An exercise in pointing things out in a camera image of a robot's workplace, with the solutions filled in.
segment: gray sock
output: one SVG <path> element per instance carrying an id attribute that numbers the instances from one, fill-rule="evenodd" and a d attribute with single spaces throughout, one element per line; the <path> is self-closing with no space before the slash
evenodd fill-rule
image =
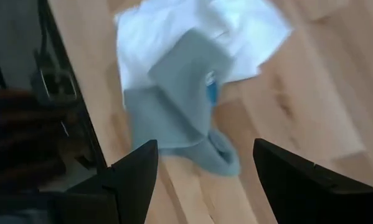
<path id="1" fill-rule="evenodd" d="M 207 74 L 215 74 L 220 89 L 231 59 L 203 35 L 190 30 L 149 71 L 155 87 L 125 90 L 131 116 L 133 148 L 157 139 L 162 155 L 188 158 L 219 175 L 240 172 L 229 140 L 210 129 L 213 104 L 207 94 Z"/>

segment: hardwood floor plank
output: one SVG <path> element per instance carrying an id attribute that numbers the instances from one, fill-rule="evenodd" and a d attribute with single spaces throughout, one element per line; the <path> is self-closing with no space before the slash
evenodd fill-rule
<path id="1" fill-rule="evenodd" d="M 362 151 L 364 146 L 307 23 L 292 1 L 286 6 L 297 29 L 279 50 L 276 65 L 293 102 L 300 147 L 317 159 Z"/>
<path id="2" fill-rule="evenodd" d="M 237 85 L 237 82 L 227 83 L 221 89 L 220 97 L 219 97 L 219 105 L 236 100 L 240 96 L 240 91 Z"/>
<path id="3" fill-rule="evenodd" d="M 242 166 L 240 181 L 254 216 L 259 223 L 276 223 L 253 161 L 253 142 L 258 138 L 258 133 L 243 103 L 234 100 L 219 106 L 215 109 L 214 119 L 217 127 L 228 136 L 238 150 Z"/>
<path id="4" fill-rule="evenodd" d="M 305 16 L 311 21 L 322 19 L 337 13 L 337 10 L 346 7 L 349 0 L 297 0 L 304 10 Z"/>
<path id="5" fill-rule="evenodd" d="M 163 163 L 187 223 L 213 224 L 193 163 L 178 157 L 164 157 Z"/>
<path id="6" fill-rule="evenodd" d="M 247 119 L 261 138 L 299 154 L 292 102 L 272 62 L 271 59 L 263 66 L 259 77 L 238 84 L 240 98 L 247 111 Z"/>
<path id="7" fill-rule="evenodd" d="M 367 75 L 369 71 L 359 58 L 351 52 L 353 49 L 346 44 L 345 38 L 330 27 L 314 26 L 313 35 L 365 146 L 364 151 L 373 162 L 373 79 Z"/>
<path id="8" fill-rule="evenodd" d="M 175 205 L 177 198 L 168 194 L 167 188 L 170 186 L 166 181 L 163 181 L 165 177 L 163 177 L 162 169 L 162 164 L 160 164 L 146 224 L 186 224 L 182 214 L 179 214 L 179 212 L 182 213 L 182 210 Z"/>
<path id="9" fill-rule="evenodd" d="M 238 177 L 219 177 L 202 170 L 200 183 L 215 224 L 258 223 Z"/>
<path id="10" fill-rule="evenodd" d="M 341 174 L 373 187 L 373 164 L 365 152 L 336 159 L 334 163 Z"/>

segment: wood grain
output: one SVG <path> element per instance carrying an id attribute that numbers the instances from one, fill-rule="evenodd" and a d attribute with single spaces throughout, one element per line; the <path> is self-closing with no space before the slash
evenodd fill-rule
<path id="1" fill-rule="evenodd" d="M 373 186 L 373 0 L 273 1 L 294 33 L 261 75 L 227 84 L 213 114 L 238 150 L 241 175 L 161 158 L 146 223 L 276 223 L 252 158 L 255 138 Z M 131 137 L 112 19 L 138 3 L 50 0 L 108 164 L 129 152 Z"/>

